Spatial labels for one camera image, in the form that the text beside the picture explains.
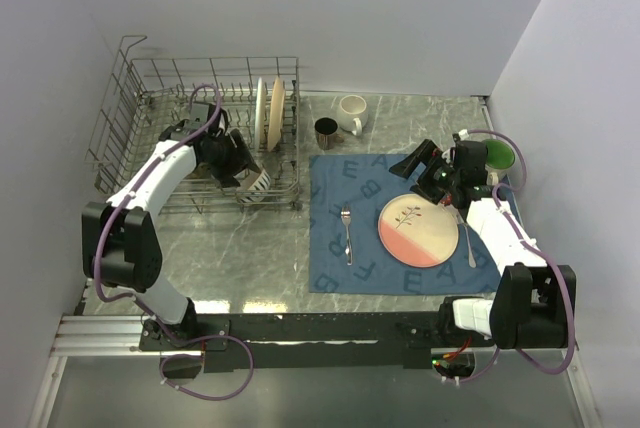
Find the white ceramic mug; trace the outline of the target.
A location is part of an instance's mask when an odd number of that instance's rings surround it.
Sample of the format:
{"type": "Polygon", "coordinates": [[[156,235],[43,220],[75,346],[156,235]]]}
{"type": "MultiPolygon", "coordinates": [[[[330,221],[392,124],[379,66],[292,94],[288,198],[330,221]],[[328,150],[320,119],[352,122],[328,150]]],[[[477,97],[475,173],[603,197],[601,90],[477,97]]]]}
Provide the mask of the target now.
{"type": "Polygon", "coordinates": [[[367,102],[359,95],[344,96],[339,102],[336,116],[342,130],[359,137],[368,121],[367,102]]]}

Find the white strawberry pattern plate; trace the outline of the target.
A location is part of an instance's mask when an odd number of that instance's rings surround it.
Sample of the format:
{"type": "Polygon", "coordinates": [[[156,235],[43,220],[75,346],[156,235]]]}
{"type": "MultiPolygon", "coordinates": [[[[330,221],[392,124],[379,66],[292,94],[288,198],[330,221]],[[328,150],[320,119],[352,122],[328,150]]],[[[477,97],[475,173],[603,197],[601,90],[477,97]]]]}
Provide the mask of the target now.
{"type": "Polygon", "coordinates": [[[264,116],[266,110],[266,87],[262,78],[256,87],[256,103],[254,112],[254,149],[259,150],[264,139],[264,116]]]}

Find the dark brown metal cup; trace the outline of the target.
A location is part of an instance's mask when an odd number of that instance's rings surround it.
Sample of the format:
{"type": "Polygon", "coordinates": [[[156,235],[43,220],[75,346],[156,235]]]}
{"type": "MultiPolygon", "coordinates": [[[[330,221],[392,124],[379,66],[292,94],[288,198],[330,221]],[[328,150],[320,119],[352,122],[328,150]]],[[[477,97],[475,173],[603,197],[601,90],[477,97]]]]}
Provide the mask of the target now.
{"type": "Polygon", "coordinates": [[[319,118],[314,124],[314,132],[321,150],[331,150],[336,144],[344,142],[344,137],[339,133],[338,122],[333,118],[319,118]]]}

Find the beige plate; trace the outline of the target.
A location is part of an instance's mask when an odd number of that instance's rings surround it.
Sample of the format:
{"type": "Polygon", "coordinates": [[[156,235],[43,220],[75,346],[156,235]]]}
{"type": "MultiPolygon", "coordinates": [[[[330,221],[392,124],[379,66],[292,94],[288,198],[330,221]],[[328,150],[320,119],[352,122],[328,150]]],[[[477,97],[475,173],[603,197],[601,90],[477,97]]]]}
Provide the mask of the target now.
{"type": "Polygon", "coordinates": [[[281,77],[277,77],[273,84],[270,103],[269,127],[267,133],[267,150],[269,152],[275,150],[281,139],[285,94],[284,81],[281,77]]]}

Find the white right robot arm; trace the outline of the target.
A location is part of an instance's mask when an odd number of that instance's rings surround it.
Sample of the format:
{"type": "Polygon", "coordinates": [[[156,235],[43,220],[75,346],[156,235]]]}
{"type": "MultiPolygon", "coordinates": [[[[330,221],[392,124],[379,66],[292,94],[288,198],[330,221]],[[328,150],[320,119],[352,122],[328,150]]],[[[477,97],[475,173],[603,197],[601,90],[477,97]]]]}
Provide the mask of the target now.
{"type": "Polygon", "coordinates": [[[403,179],[415,175],[414,194],[456,209],[498,269],[500,281],[493,299],[444,301],[437,333],[448,346],[460,346],[472,332],[501,349],[575,346],[575,272],[538,248],[506,198],[514,189],[504,182],[504,173],[521,159],[503,135],[492,133],[484,141],[471,141],[458,133],[451,149],[425,140],[389,170],[403,179]]]}

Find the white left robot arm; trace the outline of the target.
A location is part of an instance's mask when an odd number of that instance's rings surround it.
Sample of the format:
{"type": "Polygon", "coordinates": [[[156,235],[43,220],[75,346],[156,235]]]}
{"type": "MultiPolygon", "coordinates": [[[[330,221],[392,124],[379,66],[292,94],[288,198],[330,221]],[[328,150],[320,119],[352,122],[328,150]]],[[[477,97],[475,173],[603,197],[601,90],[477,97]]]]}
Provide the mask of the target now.
{"type": "Polygon", "coordinates": [[[105,202],[82,211],[85,276],[98,298],[128,298],[157,324],[174,349],[190,348],[200,334],[191,299],[161,273],[163,255],[155,221],[177,186],[203,165],[224,188],[239,191],[242,201],[264,198],[271,177],[253,158],[227,112],[218,104],[193,107],[189,116],[166,128],[143,167],[105,202]]]}

